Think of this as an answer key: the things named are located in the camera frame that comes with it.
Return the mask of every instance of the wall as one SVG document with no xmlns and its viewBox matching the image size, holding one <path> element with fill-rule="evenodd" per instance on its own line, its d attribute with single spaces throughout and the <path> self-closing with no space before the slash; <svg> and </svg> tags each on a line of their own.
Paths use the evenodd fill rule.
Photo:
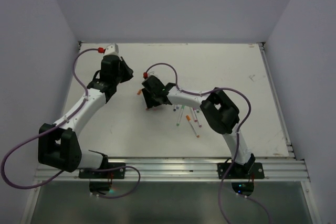
<svg viewBox="0 0 336 224">
<path fill-rule="evenodd" d="M 266 41 L 289 0 L 57 0 L 87 42 Z"/>
<path fill-rule="evenodd" d="M 0 0 L 0 157 L 60 116 L 77 42 L 56 0 Z M 37 142 L 9 158 L 11 180 L 30 185 Z M 18 223 L 29 191 L 0 179 L 0 223 Z"/>
<path fill-rule="evenodd" d="M 335 0 L 291 0 L 266 54 L 294 151 L 307 162 L 324 223 L 336 222 Z"/>
</svg>

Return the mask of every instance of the red cable plug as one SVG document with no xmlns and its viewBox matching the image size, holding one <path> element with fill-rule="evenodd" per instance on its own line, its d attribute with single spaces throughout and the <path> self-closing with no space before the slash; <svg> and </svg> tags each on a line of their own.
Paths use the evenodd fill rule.
<svg viewBox="0 0 336 224">
<path fill-rule="evenodd" d="M 98 47 L 98 52 L 101 53 L 101 54 L 103 54 L 103 53 L 105 53 L 105 49 L 102 48 L 102 47 Z"/>
</svg>

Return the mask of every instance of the wire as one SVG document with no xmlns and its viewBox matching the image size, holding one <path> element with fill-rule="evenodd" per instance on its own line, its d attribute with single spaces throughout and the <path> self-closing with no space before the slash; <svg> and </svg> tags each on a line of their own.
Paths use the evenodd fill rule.
<svg viewBox="0 0 336 224">
<path fill-rule="evenodd" d="M 228 169 L 226 170 L 226 172 L 224 173 L 224 175 L 222 176 L 222 180 L 220 181 L 220 185 L 219 185 L 219 190 L 218 190 L 218 206 L 219 206 L 219 209 L 221 210 L 221 213 L 224 217 L 224 219 L 230 224 L 230 220 L 229 218 L 226 216 L 224 210 L 223 210 L 223 206 L 222 206 L 222 199 L 221 199 L 221 192 L 222 192 L 222 188 L 223 188 L 223 184 L 224 184 L 224 179 L 226 178 L 226 176 L 228 175 L 228 173 L 230 172 L 230 170 L 232 169 L 234 163 L 235 163 L 235 160 L 237 158 L 237 155 L 238 155 L 238 150 L 239 150 L 239 131 L 240 131 L 240 128 L 241 126 L 246 122 L 246 120 L 248 119 L 248 117 L 250 116 L 251 114 L 251 103 L 250 101 L 248 100 L 248 98 L 243 94 L 241 93 L 240 91 L 238 90 L 235 90 L 235 89 L 232 89 L 232 88 L 217 88 L 217 89 L 213 89 L 213 90 L 210 90 L 210 91 L 207 91 L 207 92 L 203 92 L 203 93 L 194 93 L 194 92 L 190 92 L 190 91 L 186 91 L 186 90 L 183 90 L 179 87 L 178 85 L 178 76 L 177 76 L 177 71 L 176 69 L 168 64 L 168 63 L 163 63 L 163 62 L 160 62 L 160 63 L 156 63 L 154 65 L 151 65 L 149 68 L 147 68 L 146 70 L 146 74 L 148 73 L 148 71 L 155 67 L 155 66 L 158 66 L 158 65 L 165 65 L 165 66 L 168 66 L 170 67 L 173 71 L 174 71 L 174 74 L 175 74 L 175 85 L 176 85 L 176 88 L 177 90 L 179 90 L 180 92 L 182 93 L 185 93 L 185 94 L 190 94 L 190 95 L 195 95 L 195 96 L 203 96 L 203 95 L 207 95 L 207 94 L 211 94 L 213 92 L 217 92 L 217 91 L 222 91 L 222 90 L 227 90 L 227 91 L 231 91 L 231 92 L 235 92 L 237 94 L 239 94 L 241 97 L 243 97 L 248 105 L 248 111 L 247 111 L 247 114 L 246 116 L 244 117 L 244 119 L 238 124 L 238 127 L 237 127 L 237 130 L 236 130 L 236 135 L 237 135 L 237 147 L 236 147 L 236 151 L 235 151 L 235 154 L 234 154 L 234 157 L 232 158 L 232 162 L 231 164 L 229 165 Z M 260 205 L 266 212 L 267 216 L 268 216 L 268 223 L 272 223 L 272 218 L 268 212 L 268 210 L 266 209 L 266 207 L 264 207 L 261 203 L 259 203 L 257 200 L 255 199 L 250 199 L 251 201 L 257 203 L 258 205 Z"/>
<path fill-rule="evenodd" d="M 110 168 L 110 169 L 87 169 L 88 171 L 90 172 L 100 172 L 100 173 L 104 173 L 104 172 L 112 172 L 114 170 L 120 170 L 120 169 L 126 169 L 126 168 L 130 168 L 130 169 L 133 169 L 135 170 L 137 173 L 138 173 L 138 181 L 136 182 L 135 186 L 129 190 L 127 193 L 124 193 L 124 194 L 121 194 L 121 195 L 117 195 L 117 196 L 106 196 L 106 195 L 99 195 L 100 198 L 104 198 L 104 199 L 119 199 L 119 198 L 122 198 L 124 196 L 127 196 L 129 194 L 131 194 L 132 192 L 134 192 L 136 190 L 136 188 L 138 187 L 139 183 L 140 183 L 140 179 L 141 179 L 141 175 L 140 175 L 140 172 L 138 169 L 136 169 L 135 167 L 133 166 L 129 166 L 129 165 L 126 165 L 126 166 L 119 166 L 119 167 L 116 167 L 116 168 Z"/>
<path fill-rule="evenodd" d="M 86 97 L 88 96 L 88 89 L 87 89 L 87 87 L 86 87 L 86 86 L 85 86 L 85 85 L 78 79 L 78 77 L 77 77 L 77 75 L 76 75 L 76 73 L 75 73 L 75 67 L 76 67 L 77 59 L 78 59 L 82 54 L 84 54 L 84 53 L 86 53 L 86 52 L 89 52 L 89 51 L 98 51 L 98 49 L 96 49 L 96 48 L 90 48 L 90 49 L 83 50 L 82 52 L 80 52 L 80 53 L 77 55 L 77 57 L 76 57 L 75 60 L 73 61 L 73 62 L 74 62 L 73 65 L 72 65 L 72 74 L 73 74 L 74 78 L 78 81 L 78 83 L 84 88 L 84 90 L 85 90 L 85 96 L 86 96 Z M 76 115 L 76 114 L 78 113 L 78 111 L 80 111 L 81 108 L 83 108 L 83 106 L 84 106 L 84 104 L 85 104 L 86 102 L 87 102 L 87 100 L 86 100 L 86 99 L 83 99 L 82 103 L 78 106 L 78 108 L 77 108 L 75 111 L 73 111 L 73 112 L 68 116 L 68 119 L 70 119 L 70 118 L 72 118 L 74 115 Z M 5 173 L 5 165 L 6 165 L 6 161 L 7 161 L 7 159 L 9 158 L 9 156 L 10 156 L 13 152 L 15 152 L 17 149 L 19 149 L 20 147 L 24 146 L 25 144 L 30 143 L 31 141 L 33 141 L 33 140 L 35 140 L 35 139 L 37 139 L 37 138 L 40 138 L 40 137 L 42 137 L 42 136 L 45 136 L 45 135 L 47 135 L 47 134 L 53 132 L 54 130 L 56 130 L 56 129 L 60 128 L 61 126 L 63 126 L 65 123 L 66 123 L 66 121 L 62 121 L 60 124 L 56 125 L 55 127 L 51 128 L 51 129 L 49 129 L 49 130 L 47 130 L 47 131 L 45 131 L 45 132 L 42 132 L 42 133 L 40 133 L 40 134 L 38 134 L 38 135 L 36 135 L 36 136 L 33 136 L 33 137 L 29 138 L 29 139 L 27 139 L 27 140 L 25 140 L 25 141 L 19 143 L 18 145 L 14 146 L 11 150 L 9 150 L 9 151 L 5 154 L 5 156 L 3 157 L 2 162 L 1 162 L 1 167 L 0 167 L 0 173 L 1 173 L 1 176 L 2 176 L 2 179 L 4 180 L 4 182 L 5 182 L 6 184 L 8 184 L 9 186 L 14 187 L 14 188 L 17 188 L 17 189 L 32 189 L 32 188 L 37 188 L 37 187 L 39 187 L 39 186 L 43 186 L 43 185 L 49 183 L 49 182 L 52 181 L 54 178 L 56 178 L 58 175 L 60 175 L 62 172 L 64 172 L 63 170 L 61 170 L 61 171 L 59 171 L 57 174 L 55 174 L 53 177 L 49 178 L 49 179 L 46 180 L 46 181 L 43 181 L 42 183 L 36 184 L 36 185 L 31 185 L 31 186 L 20 186 L 20 185 L 16 185 L 16 184 L 14 184 L 13 182 L 11 182 L 11 181 L 8 179 L 8 177 L 7 177 L 6 173 Z"/>
</svg>

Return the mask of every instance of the green marker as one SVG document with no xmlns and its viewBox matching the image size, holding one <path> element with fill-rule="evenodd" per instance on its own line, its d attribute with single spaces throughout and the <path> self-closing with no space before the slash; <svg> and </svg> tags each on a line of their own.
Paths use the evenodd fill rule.
<svg viewBox="0 0 336 224">
<path fill-rule="evenodd" d="M 180 111 L 179 117 L 178 117 L 178 119 L 177 119 L 176 126 L 179 126 L 179 125 L 180 125 L 180 122 L 181 122 L 181 118 L 182 118 L 183 111 L 184 111 L 184 105 L 182 105 L 182 108 L 181 108 L 181 111 Z"/>
</svg>

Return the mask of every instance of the white table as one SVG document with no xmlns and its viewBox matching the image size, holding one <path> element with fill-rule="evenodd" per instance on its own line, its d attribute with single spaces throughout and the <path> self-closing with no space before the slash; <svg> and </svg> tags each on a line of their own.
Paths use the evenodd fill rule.
<svg viewBox="0 0 336 224">
<path fill-rule="evenodd" d="M 82 44 L 81 50 L 107 44 Z M 178 112 L 164 105 L 146 111 L 142 95 L 137 95 L 148 66 L 157 62 L 172 64 L 185 90 L 209 90 L 231 87 L 244 93 L 252 104 L 252 113 L 241 128 L 244 138 L 257 157 L 286 157 L 285 136 L 274 103 L 262 56 L 257 44 L 119 44 L 120 55 L 134 70 L 134 78 L 117 87 L 117 93 L 89 121 L 79 136 L 81 148 L 100 151 L 110 157 L 221 157 L 230 156 L 221 135 L 207 125 L 203 115 L 200 138 L 196 138 L 185 117 L 176 126 Z M 78 60 L 76 73 L 84 83 L 100 69 L 102 55 L 88 52 Z M 157 66 L 161 81 L 174 82 L 170 68 Z M 65 112 L 83 94 L 72 80 Z M 240 109 L 242 119 L 247 104 L 227 91 Z"/>
</svg>

